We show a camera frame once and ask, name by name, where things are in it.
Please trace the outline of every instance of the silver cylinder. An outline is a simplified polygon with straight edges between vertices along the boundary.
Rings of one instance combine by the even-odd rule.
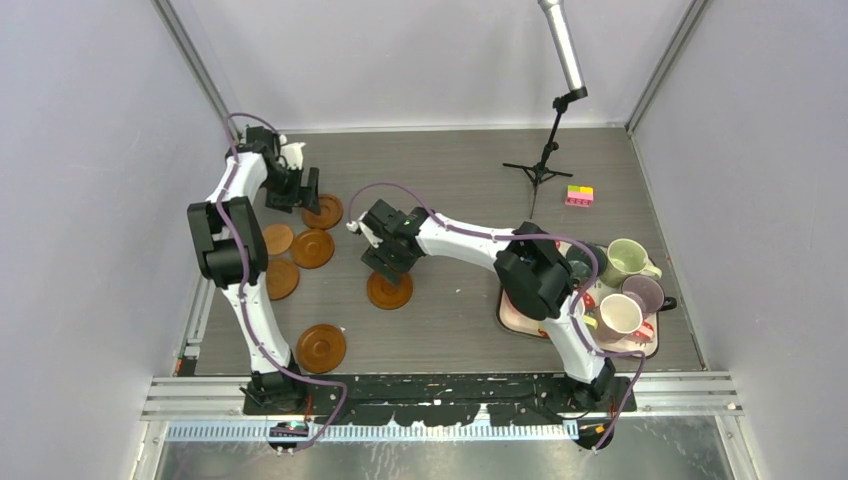
[[[577,63],[577,54],[574,52],[574,44],[571,42],[571,32],[568,31],[565,13],[562,11],[562,0],[539,0],[539,6],[548,19],[568,90],[580,90],[585,85],[580,74],[580,65]]]

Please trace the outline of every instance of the light green mug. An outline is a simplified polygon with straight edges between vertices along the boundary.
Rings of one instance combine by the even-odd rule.
[[[609,264],[601,280],[610,287],[619,287],[631,275],[662,277],[662,270],[653,266],[645,247],[629,238],[619,238],[607,248]]]

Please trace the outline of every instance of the wooden coaster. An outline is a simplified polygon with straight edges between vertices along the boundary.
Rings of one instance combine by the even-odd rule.
[[[295,237],[292,259],[303,268],[318,268],[329,262],[335,251],[332,235],[324,230],[312,229]]]
[[[294,240],[294,232],[291,227],[282,223],[270,225],[262,231],[265,246],[268,247],[268,255],[280,255],[285,253]]]
[[[383,310],[394,310],[406,305],[412,298],[412,290],[412,277],[408,273],[401,275],[400,285],[396,287],[379,273],[373,272],[365,288],[371,303]]]
[[[297,341],[297,363],[312,373],[327,373],[338,367],[345,352],[344,334],[333,325],[313,325]]]
[[[323,193],[318,195],[318,204],[321,205],[321,215],[315,215],[307,209],[303,209],[300,218],[309,228],[329,230],[339,223],[344,213],[342,201],[334,195]]]
[[[272,258],[265,272],[265,285],[271,300],[280,300],[291,295],[300,281],[297,265],[287,258]]]

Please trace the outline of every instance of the tripod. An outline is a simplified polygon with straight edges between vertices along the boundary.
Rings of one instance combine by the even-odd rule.
[[[533,184],[533,204],[530,206],[530,218],[533,218],[533,211],[536,209],[536,195],[539,191],[539,185],[547,182],[548,180],[554,177],[573,177],[574,175],[565,172],[557,172],[555,170],[551,170],[547,167],[548,159],[551,157],[551,153],[559,150],[559,144],[554,141],[554,137],[556,136],[557,128],[559,128],[559,120],[562,118],[562,114],[568,109],[568,104],[573,100],[577,100],[572,93],[567,95],[563,95],[561,97],[557,97],[554,99],[553,108],[557,111],[557,116],[554,119],[554,126],[551,129],[551,135],[548,137],[548,143],[545,144],[545,147],[542,149],[542,158],[536,165],[532,167],[528,167],[526,165],[516,165],[514,163],[504,163],[504,167],[508,168],[517,168],[519,170],[524,170],[524,173],[527,174],[527,177],[530,179],[530,182]]]

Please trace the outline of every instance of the gray wall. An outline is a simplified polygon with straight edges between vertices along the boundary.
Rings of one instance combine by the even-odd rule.
[[[565,92],[537,0],[174,0],[229,105],[280,128],[550,125]],[[623,123],[689,0],[566,0],[589,89]]]
[[[0,477],[125,478],[221,129],[148,0],[4,2],[0,61]]]
[[[769,478],[845,478],[848,4],[712,2],[636,139]]]

